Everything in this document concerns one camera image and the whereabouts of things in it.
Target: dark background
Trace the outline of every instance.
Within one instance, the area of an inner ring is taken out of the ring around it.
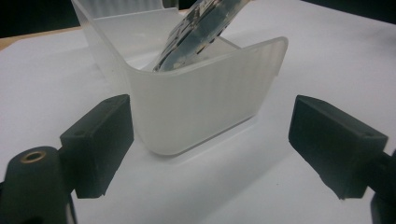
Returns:
[[[0,1],[0,38],[79,26],[70,0]],[[179,8],[189,8],[194,2],[195,0],[179,0]],[[305,2],[396,24],[396,0],[305,0]]]

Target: black mechanical part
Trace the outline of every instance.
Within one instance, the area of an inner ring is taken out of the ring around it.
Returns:
[[[63,147],[14,157],[0,184],[0,224],[77,223],[70,193],[106,190],[134,141],[129,95],[104,100],[61,136]]]
[[[289,140],[340,199],[361,198],[369,186],[374,223],[396,222],[396,156],[388,138],[319,99],[298,95]]]

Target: white tabletop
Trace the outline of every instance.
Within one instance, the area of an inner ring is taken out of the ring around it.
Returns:
[[[257,117],[176,157],[136,139],[106,196],[74,197],[88,223],[371,223],[368,189],[339,201],[288,141],[297,94],[325,100],[396,148],[396,26],[296,0],[250,2],[223,36],[249,46],[286,36],[286,58]],[[82,31],[0,51],[0,179],[7,162],[59,136],[113,96]]]

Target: white plastic bin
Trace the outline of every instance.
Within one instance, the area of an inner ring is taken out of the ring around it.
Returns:
[[[72,0],[97,61],[117,93],[131,95],[134,130],[146,148],[172,155],[254,116],[286,53],[285,37],[240,49],[220,38],[199,62],[153,73],[182,19],[161,0]]]

